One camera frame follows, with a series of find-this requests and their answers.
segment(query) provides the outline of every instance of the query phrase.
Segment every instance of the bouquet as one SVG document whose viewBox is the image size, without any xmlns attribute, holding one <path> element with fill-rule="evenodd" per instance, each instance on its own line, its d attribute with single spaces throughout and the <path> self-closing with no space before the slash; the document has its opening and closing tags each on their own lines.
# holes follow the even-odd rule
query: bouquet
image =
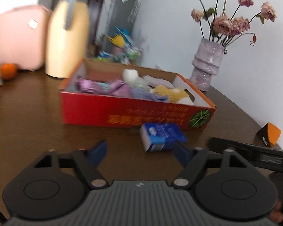
<svg viewBox="0 0 283 226">
<path fill-rule="evenodd" d="M 219 17 L 216 17 L 218 0 L 216 1 L 215 8 L 211 7 L 208 10 L 204 8 L 202 1 L 199 1 L 201 3 L 203 11 L 193 9 L 191 15 L 193 20 L 200 24 L 202 37 L 204 38 L 201 20 L 205 20 L 210 27 L 209 40 L 221 44 L 222 46 L 224 46 L 224 48 L 232 44 L 239 37 L 246 34 L 254 35 L 253 40 L 250 41 L 251 45 L 254 45 L 257 41 L 255 33 L 246 32 L 250 30 L 250 23 L 252 22 L 252 20 L 254 18 L 259 18 L 262 24 L 264 24 L 265 20 L 271 20 L 272 22 L 274 22 L 277 18 L 277 16 L 275 15 L 274 8 L 268 2 L 263 3 L 263 5 L 261 6 L 261 11 L 257 13 L 254 17 L 252 17 L 251 20 L 248 20 L 244 17 L 234 18 L 234 16 L 241 6 L 253 6 L 254 2 L 252 0 L 238 0 L 239 5 L 231 18 L 229 18 L 225 14 L 226 0 L 224 0 L 223 11 L 222 13 L 220 13 Z"/>
</svg>

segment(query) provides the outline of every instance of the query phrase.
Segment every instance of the vase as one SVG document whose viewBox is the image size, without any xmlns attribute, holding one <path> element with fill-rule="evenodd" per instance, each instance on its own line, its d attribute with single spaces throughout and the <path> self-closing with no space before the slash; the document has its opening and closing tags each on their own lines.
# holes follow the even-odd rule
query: vase
<svg viewBox="0 0 283 226">
<path fill-rule="evenodd" d="M 201 39 L 198 51 L 192 65 L 194 70 L 190 82 L 200 91 L 207 92 L 210 88 L 212 76 L 218 74 L 225 48 L 208 39 Z"/>
</svg>

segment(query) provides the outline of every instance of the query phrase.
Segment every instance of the green plant graphic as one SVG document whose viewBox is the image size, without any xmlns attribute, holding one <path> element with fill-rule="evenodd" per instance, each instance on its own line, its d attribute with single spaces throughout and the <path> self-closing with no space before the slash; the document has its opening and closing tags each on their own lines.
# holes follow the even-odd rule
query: green plant graphic
<svg viewBox="0 0 283 226">
<path fill-rule="evenodd" d="M 189 127 L 200 128 L 207 123 L 210 117 L 211 117 L 211 112 L 209 110 L 200 110 L 195 115 L 193 115 L 189 120 Z"/>
</svg>

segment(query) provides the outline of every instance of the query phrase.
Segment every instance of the light purple object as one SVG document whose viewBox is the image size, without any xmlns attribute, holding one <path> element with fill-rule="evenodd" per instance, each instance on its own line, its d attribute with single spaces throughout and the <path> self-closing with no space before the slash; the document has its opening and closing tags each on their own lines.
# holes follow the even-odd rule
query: light purple object
<svg viewBox="0 0 283 226">
<path fill-rule="evenodd" d="M 137 87 L 130 88 L 131 97 L 134 99 L 143 99 L 143 100 L 152 100 L 152 101 L 159 101 L 159 102 L 169 102 L 169 98 L 167 95 L 159 96 L 154 93 L 150 93 L 147 90 Z"/>
<path fill-rule="evenodd" d="M 121 80 L 115 80 L 110 83 L 107 91 L 96 82 L 78 78 L 79 90 L 82 93 L 109 95 L 122 98 L 130 98 L 130 89 L 127 83 Z"/>
<path fill-rule="evenodd" d="M 224 55 L 225 48 L 208 39 L 201 39 L 198 51 L 194 56 L 194 70 L 190 78 L 191 83 L 201 91 L 208 91 L 212 76 L 218 70 Z"/>
<path fill-rule="evenodd" d="M 159 78 L 154 78 L 151 76 L 143 76 L 142 77 L 145 81 L 148 82 L 148 85 L 151 87 L 156 87 L 156 86 L 165 86 L 166 88 L 173 89 L 174 86 L 172 83 L 170 83 L 167 80 L 164 79 L 159 79 Z"/>
</svg>

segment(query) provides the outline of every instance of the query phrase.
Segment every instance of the black device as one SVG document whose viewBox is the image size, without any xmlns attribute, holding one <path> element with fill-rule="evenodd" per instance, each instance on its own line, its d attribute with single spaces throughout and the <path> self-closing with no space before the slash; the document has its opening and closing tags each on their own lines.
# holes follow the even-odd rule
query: black device
<svg viewBox="0 0 283 226">
<path fill-rule="evenodd" d="M 283 213 L 283 150 L 220 138 L 211 138 L 207 146 L 209 150 L 217 153 L 222 153 L 224 149 L 233 149 L 247 159 L 253 166 L 275 171 L 276 173 L 272 174 L 270 178 L 274 184 L 277 185 L 280 195 L 279 198 L 282 201 L 281 211 Z"/>
<path fill-rule="evenodd" d="M 173 180 L 114 181 L 97 171 L 107 143 L 59 155 L 45 152 L 4 189 L 11 218 L 4 226 L 197 225 L 275 226 L 268 215 L 275 185 L 232 149 L 173 153 L 184 169 Z M 73 168 L 76 176 L 61 167 Z M 210 167 L 220 171 L 205 176 Z"/>
</svg>

